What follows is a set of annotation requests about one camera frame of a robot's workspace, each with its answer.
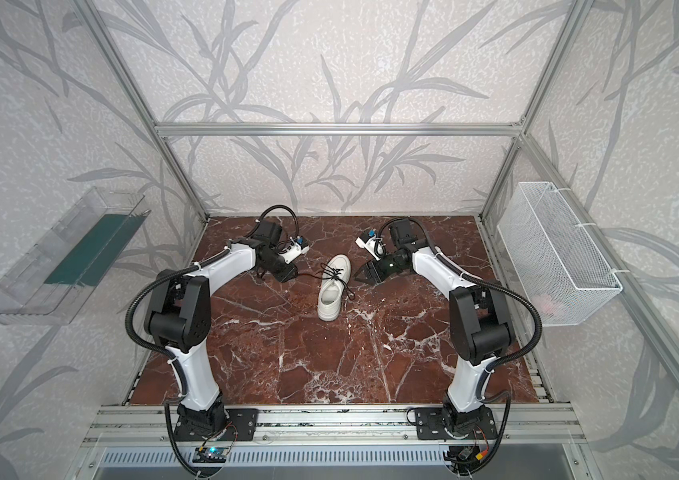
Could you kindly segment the white sneaker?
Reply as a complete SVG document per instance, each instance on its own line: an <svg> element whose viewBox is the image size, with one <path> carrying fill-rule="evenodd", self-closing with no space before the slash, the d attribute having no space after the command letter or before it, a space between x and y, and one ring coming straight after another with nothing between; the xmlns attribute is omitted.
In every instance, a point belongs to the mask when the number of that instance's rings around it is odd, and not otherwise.
<svg viewBox="0 0 679 480"><path fill-rule="evenodd" d="M351 280L351 260L345 254L339 254L329 260L332 267L343 268L343 280ZM318 318L324 322L337 320L343 306L343 286L337 281L321 280L317 301Z"/></svg>

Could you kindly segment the black shoelace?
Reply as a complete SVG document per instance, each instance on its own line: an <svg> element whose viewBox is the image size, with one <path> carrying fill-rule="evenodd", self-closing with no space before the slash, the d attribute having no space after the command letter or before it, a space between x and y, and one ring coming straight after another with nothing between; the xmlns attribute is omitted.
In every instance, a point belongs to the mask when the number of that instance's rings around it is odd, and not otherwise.
<svg viewBox="0 0 679 480"><path fill-rule="evenodd" d="M351 301L357 298L355 292L353 292L353 290L349 287L349 282L343 280L343 272L345 272L343 268L332 267L325 262L319 264L319 266L321 267L320 274L301 272L297 274L297 277L306 276L319 280L337 281L341 284L341 286L343 286L343 296L347 296L347 299Z"/></svg>

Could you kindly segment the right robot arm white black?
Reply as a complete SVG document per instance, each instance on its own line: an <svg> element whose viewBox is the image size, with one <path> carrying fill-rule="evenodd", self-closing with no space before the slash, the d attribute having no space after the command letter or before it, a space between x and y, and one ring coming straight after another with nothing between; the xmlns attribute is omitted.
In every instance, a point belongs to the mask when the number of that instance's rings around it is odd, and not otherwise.
<svg viewBox="0 0 679 480"><path fill-rule="evenodd" d="M419 440L501 439L503 430L495 423L489 405L513 396L503 391L487 397L489 379L499 366L531 352L541 339L541 316L527 298L471 274L448 258L431 240L419 220L401 217L379 229L369 229L355 240L373 259L363 264L355 279L379 285L387 278L411 271L429 280L449 302L449 335L459 356L453 381L441 407L415 407L413 425ZM521 304L535 322L535 333L527 345L509 353L515 343L515 328L509 299Z"/></svg>

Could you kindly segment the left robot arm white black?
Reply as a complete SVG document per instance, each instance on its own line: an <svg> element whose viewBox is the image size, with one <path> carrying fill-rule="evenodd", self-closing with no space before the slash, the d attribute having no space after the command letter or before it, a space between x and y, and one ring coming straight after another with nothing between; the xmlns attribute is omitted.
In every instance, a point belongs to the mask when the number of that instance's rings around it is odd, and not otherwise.
<svg viewBox="0 0 679 480"><path fill-rule="evenodd" d="M211 330L211 297L247 271L262 271L276 281L293 280L295 258L305 252L296 213L276 204L266 208L247 234L227 241L221 252L181 270L164 270L144 286L127 307L124 327L129 339L167 360L176 378L177 422L167 420L170 441L223 438L235 428L207 352Z"/></svg>

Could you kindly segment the pink item in basket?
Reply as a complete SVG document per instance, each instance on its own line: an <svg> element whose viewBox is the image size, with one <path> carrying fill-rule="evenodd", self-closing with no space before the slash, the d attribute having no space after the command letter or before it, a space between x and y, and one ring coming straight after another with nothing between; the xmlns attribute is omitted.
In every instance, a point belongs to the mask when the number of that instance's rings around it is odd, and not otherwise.
<svg viewBox="0 0 679 480"><path fill-rule="evenodd" d="M531 299L531 302L533 302L539 314L545 316L545 318L557 318L563 314L563 304L549 294L537 295Z"/></svg>

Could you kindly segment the left green circuit board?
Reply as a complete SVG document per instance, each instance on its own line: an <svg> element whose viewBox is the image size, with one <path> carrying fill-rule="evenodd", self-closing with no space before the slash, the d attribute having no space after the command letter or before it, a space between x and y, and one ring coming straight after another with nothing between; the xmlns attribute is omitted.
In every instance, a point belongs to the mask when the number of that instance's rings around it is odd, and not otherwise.
<svg viewBox="0 0 679 480"><path fill-rule="evenodd" d="M192 454L193 464L223 464L226 463L232 448L230 446L201 446L195 448Z"/></svg>

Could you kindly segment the aluminium frame crossbar back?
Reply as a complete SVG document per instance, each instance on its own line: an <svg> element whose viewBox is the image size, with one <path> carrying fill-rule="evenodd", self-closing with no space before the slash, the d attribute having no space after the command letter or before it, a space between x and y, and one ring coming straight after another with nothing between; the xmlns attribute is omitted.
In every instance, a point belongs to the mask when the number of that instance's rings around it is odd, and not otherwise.
<svg viewBox="0 0 679 480"><path fill-rule="evenodd" d="M513 137L513 123L178 123L155 125L164 137L179 136L499 136Z"/></svg>

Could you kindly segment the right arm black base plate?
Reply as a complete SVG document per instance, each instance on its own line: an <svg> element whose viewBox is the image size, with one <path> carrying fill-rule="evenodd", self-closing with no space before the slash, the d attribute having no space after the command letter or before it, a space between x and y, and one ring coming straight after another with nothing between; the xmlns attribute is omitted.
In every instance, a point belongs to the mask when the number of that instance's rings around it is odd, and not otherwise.
<svg viewBox="0 0 679 480"><path fill-rule="evenodd" d="M495 440L499 436L491 408L454 412L447 406L411 409L418 440Z"/></svg>

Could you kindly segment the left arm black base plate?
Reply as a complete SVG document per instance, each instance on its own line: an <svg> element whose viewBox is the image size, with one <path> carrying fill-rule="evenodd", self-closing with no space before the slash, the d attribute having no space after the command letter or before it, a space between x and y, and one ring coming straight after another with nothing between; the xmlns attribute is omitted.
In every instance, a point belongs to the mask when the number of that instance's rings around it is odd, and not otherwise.
<svg viewBox="0 0 679 480"><path fill-rule="evenodd" d="M255 408L221 408L200 412L180 408L173 431L179 442L252 441L259 411Z"/></svg>

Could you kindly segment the clear plastic wall bin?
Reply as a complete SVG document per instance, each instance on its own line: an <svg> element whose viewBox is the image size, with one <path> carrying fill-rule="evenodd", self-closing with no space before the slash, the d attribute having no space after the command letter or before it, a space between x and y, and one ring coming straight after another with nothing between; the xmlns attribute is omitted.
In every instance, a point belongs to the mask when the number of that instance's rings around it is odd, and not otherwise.
<svg viewBox="0 0 679 480"><path fill-rule="evenodd" d="M0 324L67 325L151 210L145 195L90 188L0 280Z"/></svg>

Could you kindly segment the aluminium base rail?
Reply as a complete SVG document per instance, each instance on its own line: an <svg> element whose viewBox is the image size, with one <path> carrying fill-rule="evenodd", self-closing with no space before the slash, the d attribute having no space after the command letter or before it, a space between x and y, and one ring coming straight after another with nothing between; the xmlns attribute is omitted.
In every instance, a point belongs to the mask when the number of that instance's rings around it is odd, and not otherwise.
<svg viewBox="0 0 679 480"><path fill-rule="evenodd" d="M411 406L291 404L259 405L251 446L455 444L459 440L418 440ZM585 443L587 438L569 404L515 404L503 444ZM81 445L167 446L163 410L157 406L103 407Z"/></svg>

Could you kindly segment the aluminium frame post back left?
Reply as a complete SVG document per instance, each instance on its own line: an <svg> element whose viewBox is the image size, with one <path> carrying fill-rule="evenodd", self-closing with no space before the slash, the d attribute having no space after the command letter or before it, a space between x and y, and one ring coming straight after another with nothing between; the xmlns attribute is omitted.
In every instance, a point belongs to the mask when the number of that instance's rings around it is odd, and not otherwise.
<svg viewBox="0 0 679 480"><path fill-rule="evenodd" d="M90 34L98 47L116 81L134 109L153 146L157 149L160 157L168 167L168 170L178 182L193 210L202 221L206 221L208 214L199 195L188 181L186 173L170 150L166 141L158 134L156 129L157 123L148 108L148 104L139 91L136 81L131 75L114 40L110 36L104 20L94 2L87 0L73 0L72 5L82 27Z"/></svg>

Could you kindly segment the aluminium frame post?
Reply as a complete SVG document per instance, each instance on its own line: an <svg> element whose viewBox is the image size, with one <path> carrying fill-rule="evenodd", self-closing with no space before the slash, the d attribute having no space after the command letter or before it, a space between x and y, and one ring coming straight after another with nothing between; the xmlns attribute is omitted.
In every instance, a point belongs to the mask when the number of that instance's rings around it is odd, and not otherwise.
<svg viewBox="0 0 679 480"><path fill-rule="evenodd" d="M587 19L587 14L589 14L591 7L593 7L593 0L571 1L569 10L567 10L567 16L565 16L565 22L563 22L563 27L561 27L561 32L559 32L559 36L557 36L557 40L553 44L553 50L551 50L551 55L549 55L543 71L541 71L539 81L537 81L535 90L531 94L529 105L527 105L525 112L523 112L521 119L519 119L519 132L513 135L511 147L509 147L509 151L505 155L501 170L499 170L495 183L493 183L489 196L487 196L487 201L485 201L485 206L483 206L483 210L479 214L481 222L485 222L489 218L491 210L499 203L499 194L501 194L501 190L505 186L505 181L509 179L509 174L513 172L515 160L517 160L519 151L521 151L521 141L531 134L531 127L535 123L535 118L537 118L537 114L539 114L541 107L543 107L547 93L549 93L553 83L555 83L555 77L557 77L559 70L561 70L563 63L565 63L565 57L567 57L571 47L573 47L573 43L575 43L575 39L579 36L579 30L583 27L583 22Z"/></svg>
<svg viewBox="0 0 679 480"><path fill-rule="evenodd" d="M94 2L87 0L73 0L72 5L82 27L90 34L98 47L116 81L134 109L153 146L157 149L160 157L168 167L168 170L178 182L193 210L202 221L206 221L208 214L199 195L188 181L186 173L170 150L166 141L158 134L156 129L157 123L148 108L148 104L139 91L136 81L131 75L114 40L110 36L104 20Z"/></svg>

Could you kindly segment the aluminium frame post back right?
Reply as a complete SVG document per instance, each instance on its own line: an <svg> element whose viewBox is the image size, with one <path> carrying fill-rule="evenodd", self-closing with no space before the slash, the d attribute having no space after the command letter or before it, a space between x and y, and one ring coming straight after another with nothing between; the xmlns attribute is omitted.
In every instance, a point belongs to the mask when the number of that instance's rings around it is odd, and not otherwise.
<svg viewBox="0 0 679 480"><path fill-rule="evenodd" d="M515 160L517 160L519 151L521 151L521 141L531 134L531 127L535 123L535 118L537 118L537 114L539 114L541 107L543 107L547 93L549 93L553 83L555 83L555 77L557 77L559 70L561 70L563 63L565 63L565 57L567 57L571 47L573 47L573 43L575 43L575 39L579 36L579 30L583 27L583 22L587 19L587 14L589 14L591 7L593 7L593 0L571 1L569 10L567 10L567 16L565 16L565 22L563 22L563 27L561 27L561 32L559 32L559 36L557 36L557 40L553 44L553 50L551 50L551 55L549 55L543 71L541 71L539 81L537 81L535 90L531 94L529 105L527 105L525 112L523 112L521 119L519 119L519 132L513 135L511 147L509 147L509 151L505 155L501 170L499 170L495 183L493 183L489 196L487 196L487 201L485 201L485 206L483 206L483 210L479 214L481 222L485 222L489 218L491 210L499 203L499 194L501 194L501 190L505 186L505 181L509 179L509 174L513 172Z"/></svg>

